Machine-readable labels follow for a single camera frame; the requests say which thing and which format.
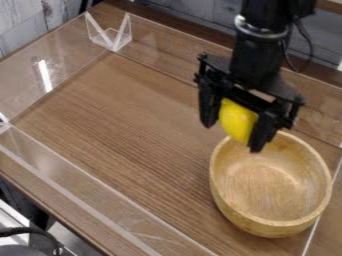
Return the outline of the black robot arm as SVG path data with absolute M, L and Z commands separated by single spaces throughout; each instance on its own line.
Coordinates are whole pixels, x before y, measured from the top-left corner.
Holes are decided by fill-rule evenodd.
M 202 125 L 214 126 L 226 99 L 247 108 L 257 114 L 247 136 L 253 153 L 264 150 L 281 129 L 294 126 L 305 105 L 304 96 L 282 78 L 281 66 L 289 61 L 292 30 L 302 28 L 316 4 L 317 0 L 242 0 L 233 55 L 198 55 L 194 82 Z

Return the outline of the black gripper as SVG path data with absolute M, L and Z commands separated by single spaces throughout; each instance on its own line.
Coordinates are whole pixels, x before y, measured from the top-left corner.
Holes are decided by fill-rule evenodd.
M 282 79 L 285 39 L 268 39 L 239 33 L 233 55 L 202 53 L 194 82 L 199 88 L 199 117 L 206 128 L 218 121 L 221 100 L 229 98 L 260 114 L 247 146 L 264 150 L 280 128 L 292 128 L 304 96 Z

